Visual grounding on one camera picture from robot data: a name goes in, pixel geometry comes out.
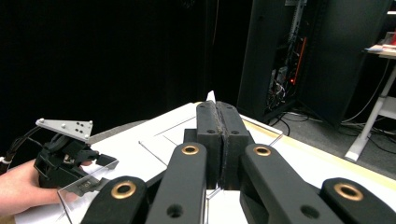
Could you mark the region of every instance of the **dark background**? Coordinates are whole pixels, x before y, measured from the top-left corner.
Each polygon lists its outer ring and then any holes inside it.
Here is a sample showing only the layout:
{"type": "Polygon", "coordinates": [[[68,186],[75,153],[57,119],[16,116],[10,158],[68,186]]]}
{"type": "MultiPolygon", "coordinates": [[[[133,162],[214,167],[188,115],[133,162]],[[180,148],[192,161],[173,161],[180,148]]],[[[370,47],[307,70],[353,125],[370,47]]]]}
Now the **dark background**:
{"type": "MultiPolygon", "coordinates": [[[[203,101],[214,4],[1,1],[1,155],[40,118],[93,120],[95,134],[203,101]]],[[[33,138],[53,135],[41,130],[33,138]]],[[[15,159],[38,150],[26,143],[15,159]]]]}

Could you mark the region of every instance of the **white desk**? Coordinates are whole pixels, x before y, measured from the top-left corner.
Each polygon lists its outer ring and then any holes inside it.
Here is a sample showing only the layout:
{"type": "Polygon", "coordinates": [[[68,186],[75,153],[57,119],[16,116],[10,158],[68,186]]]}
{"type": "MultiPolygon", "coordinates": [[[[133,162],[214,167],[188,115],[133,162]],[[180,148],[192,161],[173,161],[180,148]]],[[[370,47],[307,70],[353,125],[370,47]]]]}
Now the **white desk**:
{"type": "MultiPolygon", "coordinates": [[[[196,128],[195,107],[195,104],[184,105],[98,142],[92,148],[120,160],[117,175],[133,175],[146,181],[166,168],[173,149],[183,142],[184,129],[196,128]]],[[[268,145],[278,138],[274,132],[249,122],[245,124],[256,143],[268,145]]],[[[325,179],[348,178],[366,187],[396,211],[395,180],[286,136],[273,147],[306,182],[320,188],[325,179]]],[[[239,191],[221,191],[209,200],[209,204],[209,223],[247,223],[239,203],[239,191]]],[[[61,213],[61,206],[42,206],[17,215],[16,222],[68,223],[65,217],[57,220],[61,213]]]]}
{"type": "MultiPolygon", "coordinates": [[[[370,49],[381,49],[381,46],[373,46],[370,49]]],[[[383,51],[372,51],[369,52],[378,54],[381,58],[387,59],[396,59],[396,50],[383,50],[383,51]]],[[[393,68],[390,77],[388,78],[387,84],[385,85],[384,89],[382,90],[381,94],[379,95],[378,99],[376,100],[375,106],[368,118],[366,124],[364,125],[363,130],[356,138],[355,142],[349,148],[349,151],[346,153],[345,157],[347,160],[350,161],[357,161],[359,155],[363,151],[364,147],[367,144],[367,141],[370,137],[370,131],[373,128],[375,123],[376,117],[378,115],[396,119],[396,98],[388,96],[388,92],[390,87],[392,86],[393,81],[396,78],[396,65],[393,68]]]]}

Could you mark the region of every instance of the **white bracket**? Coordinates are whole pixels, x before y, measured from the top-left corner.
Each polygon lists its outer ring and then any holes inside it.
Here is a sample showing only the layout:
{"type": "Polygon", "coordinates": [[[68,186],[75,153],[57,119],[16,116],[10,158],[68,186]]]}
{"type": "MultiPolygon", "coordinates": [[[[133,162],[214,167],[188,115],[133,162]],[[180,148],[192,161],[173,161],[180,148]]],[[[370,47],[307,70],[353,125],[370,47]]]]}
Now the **white bracket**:
{"type": "Polygon", "coordinates": [[[61,133],[77,140],[87,142],[91,136],[92,121],[38,119],[35,124],[39,127],[61,133]]]}

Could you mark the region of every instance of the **table leg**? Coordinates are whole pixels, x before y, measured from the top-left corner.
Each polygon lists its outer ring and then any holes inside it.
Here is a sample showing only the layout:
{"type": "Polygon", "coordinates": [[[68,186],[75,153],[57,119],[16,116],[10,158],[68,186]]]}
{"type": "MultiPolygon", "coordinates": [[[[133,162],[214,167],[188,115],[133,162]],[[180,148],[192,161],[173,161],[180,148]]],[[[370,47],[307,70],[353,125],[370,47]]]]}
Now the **table leg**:
{"type": "Polygon", "coordinates": [[[390,77],[388,79],[387,84],[385,85],[384,89],[381,92],[381,95],[378,97],[378,100],[375,103],[375,106],[373,108],[373,111],[370,114],[370,117],[368,118],[366,125],[364,125],[363,130],[361,131],[361,134],[356,138],[355,142],[352,144],[352,146],[349,148],[349,151],[345,155],[345,159],[349,161],[357,161],[359,155],[363,151],[364,147],[367,144],[367,141],[369,140],[370,137],[370,130],[373,128],[373,125],[375,123],[376,117],[378,116],[378,113],[380,112],[382,105],[384,104],[385,99],[388,96],[388,92],[390,90],[390,87],[392,86],[393,81],[396,78],[396,65],[393,67],[393,71],[390,74],[390,77]]]}

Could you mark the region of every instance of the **human hand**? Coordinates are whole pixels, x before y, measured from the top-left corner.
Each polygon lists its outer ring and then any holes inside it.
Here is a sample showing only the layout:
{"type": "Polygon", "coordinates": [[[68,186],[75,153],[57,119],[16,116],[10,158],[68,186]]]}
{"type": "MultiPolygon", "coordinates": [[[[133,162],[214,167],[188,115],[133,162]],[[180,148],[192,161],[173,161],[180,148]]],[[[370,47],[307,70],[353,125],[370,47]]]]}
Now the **human hand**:
{"type": "Polygon", "coordinates": [[[21,164],[0,175],[0,216],[13,215],[44,204],[59,203],[57,189],[42,189],[38,184],[35,161],[21,164]]]}

